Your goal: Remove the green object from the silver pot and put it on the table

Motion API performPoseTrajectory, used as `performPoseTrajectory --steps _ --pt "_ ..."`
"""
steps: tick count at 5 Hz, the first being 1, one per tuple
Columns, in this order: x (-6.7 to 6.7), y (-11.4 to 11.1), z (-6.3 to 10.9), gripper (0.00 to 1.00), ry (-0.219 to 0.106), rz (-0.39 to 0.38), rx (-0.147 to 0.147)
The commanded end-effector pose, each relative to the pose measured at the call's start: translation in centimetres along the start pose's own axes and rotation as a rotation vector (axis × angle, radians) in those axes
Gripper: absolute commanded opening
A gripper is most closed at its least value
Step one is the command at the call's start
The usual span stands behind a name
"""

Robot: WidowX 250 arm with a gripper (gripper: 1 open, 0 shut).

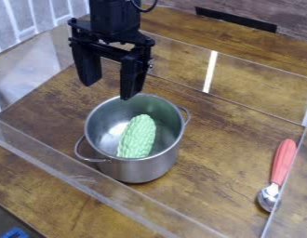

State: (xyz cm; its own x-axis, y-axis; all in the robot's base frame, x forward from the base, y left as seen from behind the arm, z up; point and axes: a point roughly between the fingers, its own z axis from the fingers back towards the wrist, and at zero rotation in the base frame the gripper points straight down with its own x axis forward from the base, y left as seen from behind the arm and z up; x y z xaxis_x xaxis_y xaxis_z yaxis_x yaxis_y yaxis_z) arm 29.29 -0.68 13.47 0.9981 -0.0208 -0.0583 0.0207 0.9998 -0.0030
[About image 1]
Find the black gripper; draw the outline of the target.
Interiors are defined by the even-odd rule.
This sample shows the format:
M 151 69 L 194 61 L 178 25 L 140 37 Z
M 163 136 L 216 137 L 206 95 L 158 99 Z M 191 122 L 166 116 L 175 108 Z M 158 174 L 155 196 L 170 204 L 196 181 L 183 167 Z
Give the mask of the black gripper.
M 131 99 L 144 87 L 154 39 L 140 32 L 142 14 L 151 12 L 142 0 L 89 0 L 89 20 L 72 18 L 69 46 L 81 83 L 101 78 L 100 57 L 122 60 L 120 98 Z

